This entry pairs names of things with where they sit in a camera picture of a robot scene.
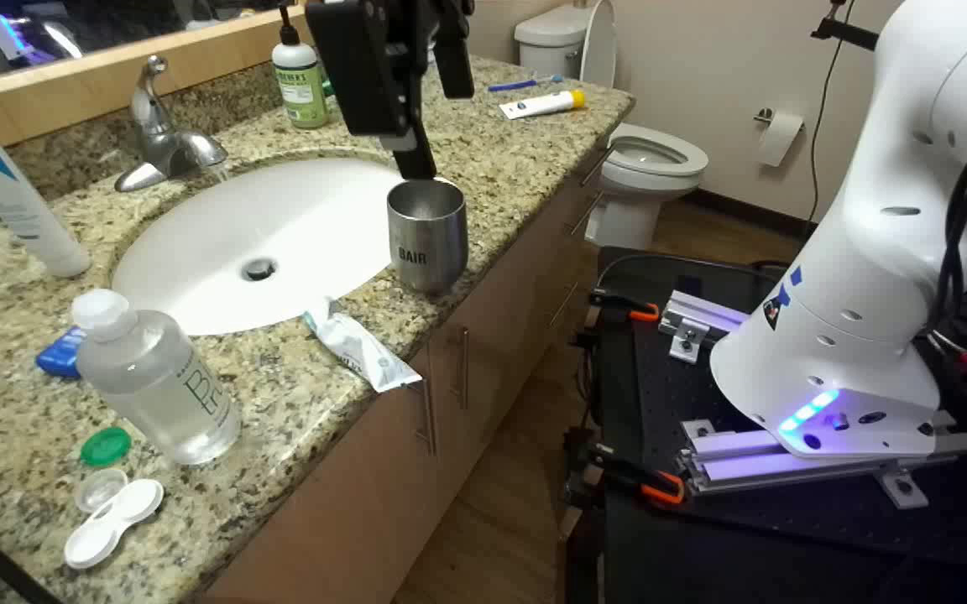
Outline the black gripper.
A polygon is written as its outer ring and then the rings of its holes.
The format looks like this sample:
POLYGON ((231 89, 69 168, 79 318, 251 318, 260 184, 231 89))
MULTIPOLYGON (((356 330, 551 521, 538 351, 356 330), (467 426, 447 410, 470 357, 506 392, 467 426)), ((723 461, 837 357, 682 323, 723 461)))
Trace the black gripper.
POLYGON ((432 181, 418 120, 418 78, 439 69, 447 97, 470 97, 467 58, 474 0, 306 0, 306 22, 353 134, 400 139, 403 179, 432 181))

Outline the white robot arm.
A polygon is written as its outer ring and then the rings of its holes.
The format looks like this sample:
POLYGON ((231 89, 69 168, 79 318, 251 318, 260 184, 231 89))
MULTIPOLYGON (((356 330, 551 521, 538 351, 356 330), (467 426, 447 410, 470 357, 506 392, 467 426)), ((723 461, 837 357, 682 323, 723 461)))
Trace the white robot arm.
MULTIPOLYGON (((418 78, 474 89, 474 0, 306 0, 343 120, 436 174, 418 78)), ((967 291, 967 0, 904 0, 874 48, 874 97, 826 218, 708 351, 725 404, 795 457, 927 457, 939 387, 916 351, 967 291)))

